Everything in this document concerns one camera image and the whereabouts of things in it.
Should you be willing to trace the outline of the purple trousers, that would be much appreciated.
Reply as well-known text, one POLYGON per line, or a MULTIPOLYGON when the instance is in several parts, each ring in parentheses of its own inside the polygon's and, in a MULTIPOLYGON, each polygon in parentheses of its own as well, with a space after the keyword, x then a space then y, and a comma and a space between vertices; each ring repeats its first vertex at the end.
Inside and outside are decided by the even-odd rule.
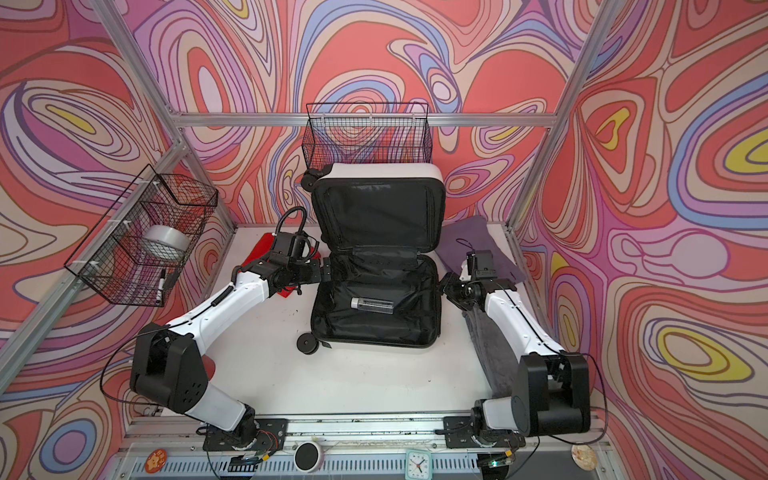
POLYGON ((435 252, 448 271, 460 274, 471 250, 490 251, 499 278, 509 279, 515 284, 527 279, 527 275, 498 247, 484 217, 470 217, 442 228, 435 252))

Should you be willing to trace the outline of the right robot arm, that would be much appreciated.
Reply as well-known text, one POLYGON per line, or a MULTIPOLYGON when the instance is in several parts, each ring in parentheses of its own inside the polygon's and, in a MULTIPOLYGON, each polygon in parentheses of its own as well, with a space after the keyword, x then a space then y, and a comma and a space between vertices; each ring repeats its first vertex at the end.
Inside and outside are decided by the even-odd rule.
POLYGON ((481 400, 476 425, 524 437, 581 434, 591 428, 590 372, 581 354, 567 353, 525 308, 507 280, 463 280, 455 273, 441 293, 464 312, 485 314, 514 354, 511 394, 481 400))

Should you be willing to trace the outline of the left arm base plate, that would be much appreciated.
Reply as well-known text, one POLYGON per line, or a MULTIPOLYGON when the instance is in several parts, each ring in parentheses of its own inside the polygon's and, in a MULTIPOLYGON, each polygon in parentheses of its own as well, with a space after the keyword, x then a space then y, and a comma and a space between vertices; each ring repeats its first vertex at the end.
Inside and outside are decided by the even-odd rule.
POLYGON ((246 419, 233 431, 215 426, 198 429, 204 434, 203 450, 206 452, 262 452, 274 453, 283 449, 287 435, 286 418, 246 419))

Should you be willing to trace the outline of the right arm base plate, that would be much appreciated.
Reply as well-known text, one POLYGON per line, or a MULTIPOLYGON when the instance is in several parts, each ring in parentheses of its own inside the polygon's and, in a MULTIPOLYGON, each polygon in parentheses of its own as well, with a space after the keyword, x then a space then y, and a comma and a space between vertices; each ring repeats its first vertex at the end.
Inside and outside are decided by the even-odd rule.
POLYGON ((446 416, 434 433, 444 439, 449 449, 493 449, 516 451, 527 445, 526 439, 512 430, 487 428, 481 420, 470 415, 446 416))

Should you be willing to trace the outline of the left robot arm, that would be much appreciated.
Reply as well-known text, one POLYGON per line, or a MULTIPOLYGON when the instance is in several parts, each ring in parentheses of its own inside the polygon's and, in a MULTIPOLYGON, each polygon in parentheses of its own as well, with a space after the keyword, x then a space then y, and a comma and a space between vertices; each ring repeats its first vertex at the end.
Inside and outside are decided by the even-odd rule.
POLYGON ((259 434, 254 409, 209 382, 203 357, 229 327, 254 307, 291 287, 330 278, 321 259, 268 254, 233 269, 211 298, 163 326, 146 326, 136 339, 130 388, 177 414, 220 432, 235 450, 250 449, 259 434))

